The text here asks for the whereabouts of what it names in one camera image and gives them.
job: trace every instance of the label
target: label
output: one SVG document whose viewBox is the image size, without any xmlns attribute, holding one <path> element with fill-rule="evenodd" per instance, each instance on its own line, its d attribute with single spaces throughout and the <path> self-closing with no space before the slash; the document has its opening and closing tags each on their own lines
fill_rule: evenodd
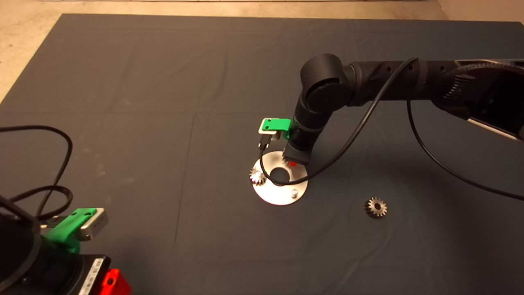
<svg viewBox="0 0 524 295">
<path fill-rule="evenodd" d="M 91 288 L 95 283 L 96 276 L 98 276 L 98 272 L 100 271 L 100 266 L 102 266 L 103 262 L 104 258 L 95 259 L 91 269 L 88 272 L 88 276 L 85 278 L 84 285 L 82 285 L 82 289 L 80 289 L 78 295 L 89 295 L 89 292 L 91 292 Z"/>
</svg>

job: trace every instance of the green mount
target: green mount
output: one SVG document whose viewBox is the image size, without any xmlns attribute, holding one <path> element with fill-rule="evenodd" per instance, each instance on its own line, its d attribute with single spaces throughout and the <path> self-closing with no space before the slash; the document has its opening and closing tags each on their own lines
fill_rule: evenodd
<svg viewBox="0 0 524 295">
<path fill-rule="evenodd" d="M 282 132 L 285 139 L 289 139 L 290 119 L 266 119 L 262 124 L 262 129 L 267 131 Z"/>
<path fill-rule="evenodd" d="M 65 248 L 69 253 L 80 252 L 80 242 L 74 233 L 96 213 L 96 208 L 78 208 L 55 228 L 46 234 L 46 238 Z"/>
</svg>

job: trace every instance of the red block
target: red block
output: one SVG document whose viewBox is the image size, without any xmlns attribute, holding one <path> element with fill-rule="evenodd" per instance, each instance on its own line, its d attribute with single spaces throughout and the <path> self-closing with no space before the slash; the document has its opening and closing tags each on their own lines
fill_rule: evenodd
<svg viewBox="0 0 524 295">
<path fill-rule="evenodd" d="M 124 279 L 118 269 L 110 269 L 105 274 L 102 282 L 102 292 L 100 295 L 129 295 L 131 287 Z"/>
</svg>

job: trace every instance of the circular metal plate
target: circular metal plate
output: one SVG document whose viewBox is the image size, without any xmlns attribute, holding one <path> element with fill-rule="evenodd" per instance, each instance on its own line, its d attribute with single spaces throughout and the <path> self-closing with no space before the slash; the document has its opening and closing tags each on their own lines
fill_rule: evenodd
<svg viewBox="0 0 524 295">
<path fill-rule="evenodd" d="M 295 167 L 289 166 L 282 158 L 283 153 L 281 151 L 274 151 L 262 156 L 264 161 L 264 168 L 271 174 L 271 171 L 275 168 L 284 168 L 289 173 L 289 180 L 297 180 L 299 178 L 307 176 L 307 171 L 303 165 L 297 164 Z M 258 160 L 254 168 L 258 171 L 262 171 L 260 168 L 260 160 Z M 308 187 L 308 182 L 302 182 L 296 185 L 285 185 L 278 186 L 267 180 L 264 184 L 256 185 L 253 184 L 253 188 L 260 198 L 264 201 L 278 206 L 292 204 L 302 197 L 305 193 L 305 189 Z"/>
</svg>

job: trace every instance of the dark gray cloth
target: dark gray cloth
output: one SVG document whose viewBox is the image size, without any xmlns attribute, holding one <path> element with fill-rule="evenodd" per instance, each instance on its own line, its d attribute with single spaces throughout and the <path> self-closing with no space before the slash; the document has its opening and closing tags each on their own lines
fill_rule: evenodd
<svg viewBox="0 0 524 295">
<path fill-rule="evenodd" d="M 60 183 L 74 192 L 72 208 L 110 217 L 83 253 L 112 257 L 134 294 L 521 294 L 524 203 L 431 162 L 404 102 L 379 104 L 291 206 L 265 203 L 247 177 L 261 119 L 292 116 L 309 58 L 524 58 L 523 37 L 520 23 L 63 15 L 1 104 L 0 124 L 71 135 Z M 308 169 L 340 148 L 365 109 L 332 117 Z M 413 111 L 444 163 L 524 194 L 522 144 L 428 102 Z M 51 183 L 59 137 L 0 140 L 2 194 Z M 385 218 L 366 216 L 371 197 L 387 203 Z M 49 208 L 61 202 L 52 198 Z"/>
</svg>

